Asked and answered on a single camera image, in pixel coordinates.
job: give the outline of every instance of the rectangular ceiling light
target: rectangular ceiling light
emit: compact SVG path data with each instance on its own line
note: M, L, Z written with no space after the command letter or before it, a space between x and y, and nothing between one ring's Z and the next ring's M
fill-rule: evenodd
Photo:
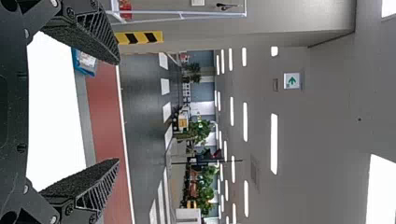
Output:
M271 56L276 57L279 54L279 48L276 46L271 47Z
M225 194L225 201L228 202L228 180L225 180L224 183L224 194Z
M233 71L233 49L228 49L228 65L230 71Z
M220 165L220 180L224 181L224 173L223 173L222 164Z
M224 141L224 161L227 161L228 159L228 146L227 146L227 141Z
M221 205L219 205L219 219L221 219Z
M221 194L220 178L218 178L218 194Z
M224 212L224 195L221 194L221 212Z
M235 156L231 156L231 175L233 177L233 183L235 183Z
M277 115L271 115L271 171L277 175Z
M236 204L233 203L233 224L236 224Z
M220 59L219 59L219 55L216 56L216 71L218 73L218 76L220 75Z
M233 126L233 97L230 97L230 122Z
M382 0L382 18L391 16L396 13L395 0Z
M247 48L242 48L242 66L246 67L248 65L248 53Z
M219 125L216 124L216 140L219 139Z
M244 140L248 141L248 104L244 103Z
M224 64L224 49L221 50L221 73L225 73L225 64Z
M244 182L245 217L248 217L248 182Z
M396 163L376 155L370 159L366 224L394 224Z
M218 107L218 92L215 91L215 107Z
M219 112L221 111L221 94L220 94L220 91L218 91L218 110L219 110Z
M222 149L222 133L219 131L219 149Z

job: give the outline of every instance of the screw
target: screw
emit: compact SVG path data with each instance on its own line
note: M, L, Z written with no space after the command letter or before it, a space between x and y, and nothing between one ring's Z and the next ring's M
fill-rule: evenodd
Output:
M58 6L58 2L56 0L50 0L50 2L52 3L53 7L57 7Z
M27 149L26 144L20 144L20 145L17 146L17 151L19 153L24 153L26 151L26 149Z
M67 205L67 207L66 207L64 213L65 213L67 216L70 216L70 215L73 213L73 210L74 210L73 204L70 203L69 205Z
M27 194L27 191L29 191L29 186L25 185L23 189L23 194Z
M96 214L93 214L92 216L90 216L90 224L93 224L96 222Z
M25 38L27 39L27 38L29 38L29 31L27 30L27 29L25 29Z
M50 223L50 224L55 224L55 223L56 223L56 220L58 220L58 218L57 218L56 216L53 216L53 217L50 219L49 223Z
M76 17L76 14L75 14L73 8L68 7L67 10L66 10L66 12L67 12L67 16L68 16L70 19L74 19L74 18Z
M98 3L96 2L96 0L91 0L91 7L93 9L97 9L98 8Z

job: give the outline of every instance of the red floor stripe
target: red floor stripe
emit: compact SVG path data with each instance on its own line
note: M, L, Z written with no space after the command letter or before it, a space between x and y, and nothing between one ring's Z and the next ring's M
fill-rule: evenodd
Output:
M116 67L99 63L96 77L87 77L86 81L96 159L99 162L120 158L120 172L107 204L105 224L131 224Z

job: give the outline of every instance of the ceiling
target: ceiling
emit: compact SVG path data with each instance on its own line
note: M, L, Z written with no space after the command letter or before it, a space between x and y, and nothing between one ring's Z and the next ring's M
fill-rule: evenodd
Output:
M226 216L232 222L233 203L238 223L365 223L371 156L396 162L396 20L381 19L381 0L359 0L358 5L354 35L310 49L280 48L275 58L271 45L249 46L246 67L241 48L233 47L232 72L228 49L224 50L225 74L216 77L221 92L219 129L228 142L228 159L235 155L244 162L236 165L235 184L231 166L225 169L230 201L222 223ZM219 50L215 55L221 58ZM301 91L283 90L287 72L303 75ZM273 91L274 78L278 92ZM270 169L272 113L279 117L277 175ZM258 187L252 180L252 160L259 170ZM244 215L245 180L249 218Z

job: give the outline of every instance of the yellow black warning stripe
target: yellow black warning stripe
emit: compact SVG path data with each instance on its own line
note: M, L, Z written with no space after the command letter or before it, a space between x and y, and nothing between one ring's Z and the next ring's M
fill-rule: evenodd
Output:
M119 45L163 43L162 31L116 33Z

